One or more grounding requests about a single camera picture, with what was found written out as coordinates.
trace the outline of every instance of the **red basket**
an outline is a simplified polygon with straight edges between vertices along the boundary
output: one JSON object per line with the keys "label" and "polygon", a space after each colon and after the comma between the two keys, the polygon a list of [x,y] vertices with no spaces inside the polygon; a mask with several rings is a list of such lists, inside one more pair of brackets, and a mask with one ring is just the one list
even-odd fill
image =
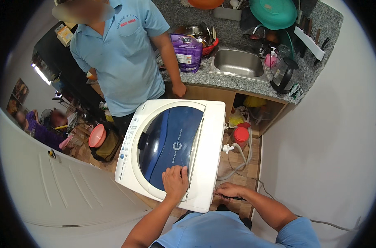
{"label": "red basket", "polygon": [[209,53],[211,53],[211,51],[214,49],[214,47],[216,45],[218,45],[218,38],[215,38],[215,42],[211,46],[203,48],[203,50],[202,50],[202,56],[205,56],[205,55],[208,55]]}

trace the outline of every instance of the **soap dispenser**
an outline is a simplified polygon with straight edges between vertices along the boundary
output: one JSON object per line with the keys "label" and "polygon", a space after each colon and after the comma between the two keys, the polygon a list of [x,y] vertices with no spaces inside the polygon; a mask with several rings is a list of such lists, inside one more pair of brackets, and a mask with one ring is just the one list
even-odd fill
{"label": "soap dispenser", "polygon": [[268,66],[268,67],[274,67],[276,65],[276,61],[277,61],[277,58],[276,58],[276,52],[275,52],[275,47],[271,47],[272,51],[270,53],[267,54],[267,56],[265,57],[265,66]]}

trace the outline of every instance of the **blue lid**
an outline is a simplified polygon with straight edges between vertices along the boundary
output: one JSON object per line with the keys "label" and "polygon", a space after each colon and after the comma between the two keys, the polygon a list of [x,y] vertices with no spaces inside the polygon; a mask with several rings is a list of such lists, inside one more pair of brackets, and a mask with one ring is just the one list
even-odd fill
{"label": "blue lid", "polygon": [[175,165],[188,166],[203,112],[179,106],[160,113],[138,142],[139,166],[145,179],[164,191],[162,173]]}
{"label": "blue lid", "polygon": [[297,19],[297,9],[292,0],[250,0],[250,10],[271,30],[288,28]]}

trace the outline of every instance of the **light blue shirt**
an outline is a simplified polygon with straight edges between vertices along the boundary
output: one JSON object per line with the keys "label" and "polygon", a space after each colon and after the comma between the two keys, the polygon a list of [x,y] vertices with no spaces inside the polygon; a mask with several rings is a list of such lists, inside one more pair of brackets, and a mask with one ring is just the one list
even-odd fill
{"label": "light blue shirt", "polygon": [[70,51],[79,67],[96,69],[98,83],[113,116],[126,116],[165,92],[149,37],[170,26],[150,0],[109,0],[115,16],[104,35],[79,24]]}
{"label": "light blue shirt", "polygon": [[190,213],[157,240],[165,248],[320,248],[309,219],[302,217],[284,226],[276,243],[252,233],[231,211]]}

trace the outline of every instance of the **stainless steel sink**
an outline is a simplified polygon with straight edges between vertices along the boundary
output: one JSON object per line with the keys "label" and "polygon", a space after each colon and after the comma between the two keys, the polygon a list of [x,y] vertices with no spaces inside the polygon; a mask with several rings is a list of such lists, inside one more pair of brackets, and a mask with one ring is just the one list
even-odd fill
{"label": "stainless steel sink", "polygon": [[211,61],[210,72],[268,82],[263,61],[238,50],[219,50]]}

